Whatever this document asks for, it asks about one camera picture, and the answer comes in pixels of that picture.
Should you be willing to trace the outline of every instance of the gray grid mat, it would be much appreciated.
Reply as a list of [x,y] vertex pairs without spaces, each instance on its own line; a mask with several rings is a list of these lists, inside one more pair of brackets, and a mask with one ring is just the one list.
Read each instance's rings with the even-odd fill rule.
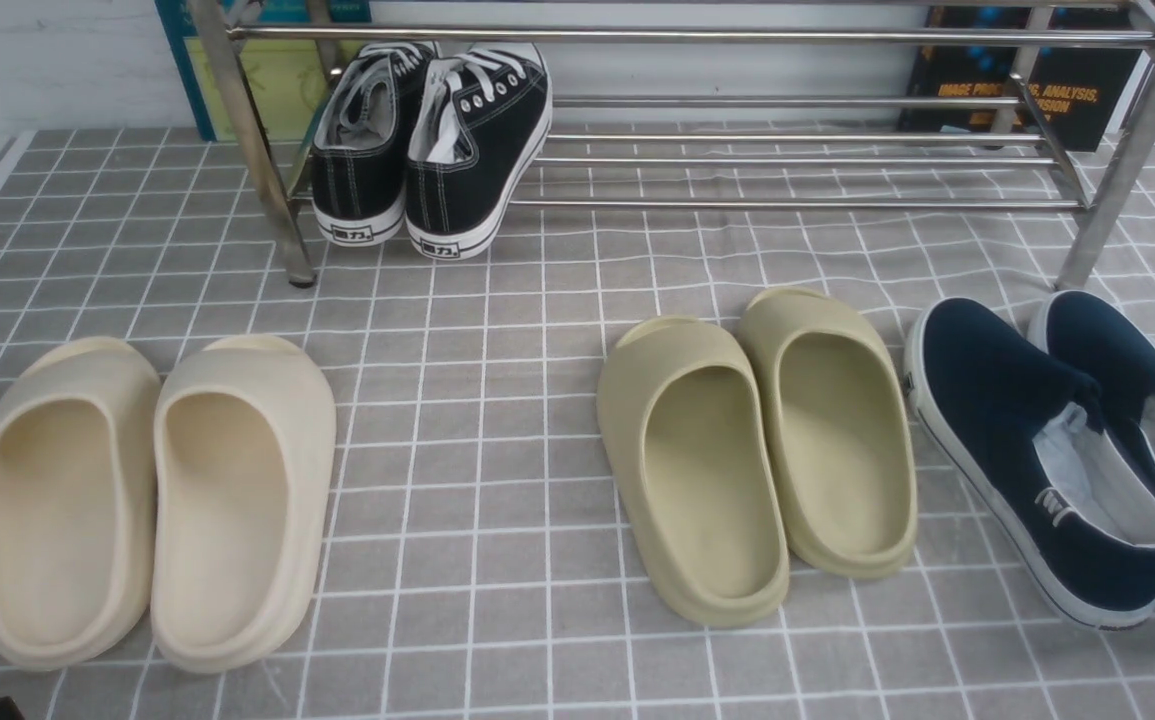
[[[951,179],[549,169],[526,192],[911,195]],[[1052,191],[1031,172],[953,181]],[[340,406],[325,570],[292,641],[221,676],[166,665],[144,622],[65,671],[0,659],[0,695],[29,719],[1155,719],[1155,619],[1103,637],[1055,618],[923,428],[910,567],[850,582],[796,561],[781,613],[705,632],[647,582],[594,423],[619,333],[661,313],[730,324],[769,284],[850,302],[894,352],[947,295],[1024,322],[1068,218],[515,210],[477,263],[314,240],[321,282],[299,291],[244,184],[234,147],[193,131],[82,131],[39,133],[1,192],[0,395],[68,337],[128,337],[167,372],[210,337],[270,332],[306,346]],[[1155,340],[1155,158],[1090,288]]]

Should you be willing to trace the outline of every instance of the metal shoe rack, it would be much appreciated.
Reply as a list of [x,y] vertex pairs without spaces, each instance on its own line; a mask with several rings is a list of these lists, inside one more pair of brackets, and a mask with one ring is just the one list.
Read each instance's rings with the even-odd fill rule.
[[[1088,281],[1093,266],[1111,233],[1120,210],[1133,190],[1138,173],[1155,142],[1155,9],[1149,0],[948,0],[938,5],[1019,6],[1031,8],[1026,29],[852,29],[852,28],[614,28],[614,27],[470,27],[470,25],[403,25],[334,23],[329,0],[306,0],[311,23],[262,23],[260,15],[264,0],[237,0],[229,12],[222,10],[217,0],[188,0],[196,24],[199,40],[207,53],[222,104],[238,136],[249,177],[260,196],[267,218],[276,228],[277,246],[284,261],[290,283],[298,287],[315,284],[312,268],[295,223],[299,206],[307,200],[304,172],[307,164],[306,144],[295,161],[289,183],[284,184],[280,169],[271,158],[270,143],[258,114],[248,88],[248,79],[239,61],[239,53],[247,40],[283,38],[283,40],[315,40],[325,77],[329,87],[340,77],[348,58],[341,53],[340,40],[515,40],[515,42],[653,42],[653,44],[815,44],[815,45],[933,45],[933,46],[997,46],[1018,47],[1011,77],[1003,97],[874,97],[874,96],[706,96],[706,97],[621,97],[582,96],[556,97],[557,107],[706,107],[706,109],[788,109],[788,107],[929,107],[929,109],[993,109],[994,127],[989,133],[973,135],[944,135],[942,133],[862,132],[862,133],[798,133],[798,132],[706,132],[706,133],[559,133],[551,141],[582,143],[852,143],[1031,147],[1034,155],[1026,156],[948,156],[930,158],[926,155],[884,156],[882,158],[850,158],[845,156],[745,156],[740,158],[562,158],[544,156],[537,165],[584,165],[586,168],[893,168],[933,169],[1045,169],[1052,175],[1061,196],[1057,199],[1020,200],[960,200],[952,196],[907,199],[907,196],[830,196],[830,199],[797,199],[777,196],[765,200],[706,200],[706,199],[626,199],[626,200],[512,200],[512,205],[545,209],[578,210],[717,210],[717,211],[808,211],[808,210],[922,210],[946,213],[1070,213],[1079,225],[1079,233],[1058,275],[1058,287],[1081,287]],[[821,0],[787,0],[787,3],[813,5]],[[832,0],[829,5],[931,5],[929,0]],[[1131,16],[1131,28],[1071,31],[1051,29],[1055,6],[1063,8],[1125,8]],[[1140,88],[1133,113],[1125,123],[1120,142],[1109,161],[1097,190],[1091,196],[1076,176],[1074,164],[1057,141],[1052,128],[1044,120],[1040,104],[1031,95],[1028,81],[1042,47],[1130,49],[1140,50],[1150,58],[1150,72]],[[1038,132],[1012,132],[1018,113],[1029,119]]]

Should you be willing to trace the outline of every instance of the black canvas sneaker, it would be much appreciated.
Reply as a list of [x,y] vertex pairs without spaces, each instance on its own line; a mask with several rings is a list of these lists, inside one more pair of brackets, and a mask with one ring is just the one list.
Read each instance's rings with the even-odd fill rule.
[[482,42],[430,65],[407,172],[408,232],[423,255],[487,250],[550,118],[550,76],[534,45]]
[[404,215],[404,154],[433,42],[373,42],[341,74],[312,140],[311,190],[326,238],[389,240]]

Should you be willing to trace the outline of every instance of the olive green slide sandal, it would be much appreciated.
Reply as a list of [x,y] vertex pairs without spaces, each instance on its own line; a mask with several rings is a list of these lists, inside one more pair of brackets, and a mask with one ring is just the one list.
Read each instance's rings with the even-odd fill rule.
[[737,337],[763,393],[791,550],[828,573],[896,573],[915,547],[915,461],[879,333],[843,302],[782,287],[751,300]]
[[155,545],[155,368],[84,337],[0,400],[0,655],[52,670],[114,646],[146,614]]
[[269,655],[301,624],[335,441],[333,389],[283,337],[225,337],[169,374],[155,413],[151,593],[166,660],[229,670]]
[[609,354],[596,410],[661,600],[714,626],[777,610],[789,555],[755,377],[731,334],[676,316],[636,325]]

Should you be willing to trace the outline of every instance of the cream slide sandal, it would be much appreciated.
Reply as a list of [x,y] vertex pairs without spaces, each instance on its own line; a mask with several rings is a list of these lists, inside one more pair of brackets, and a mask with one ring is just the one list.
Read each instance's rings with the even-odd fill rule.
[[161,378],[132,346],[47,352],[0,400],[0,655],[32,670],[97,656],[151,593]]
[[609,354],[599,431],[653,587],[695,623],[777,610],[789,555],[759,391],[731,334],[693,318],[636,325]]
[[247,665],[301,624],[335,438],[325,373],[281,337],[213,342],[169,376],[155,413],[151,622],[173,665]]
[[760,292],[737,337],[763,392],[763,423],[791,550],[828,573],[896,573],[915,547],[915,461],[896,370],[843,302]]

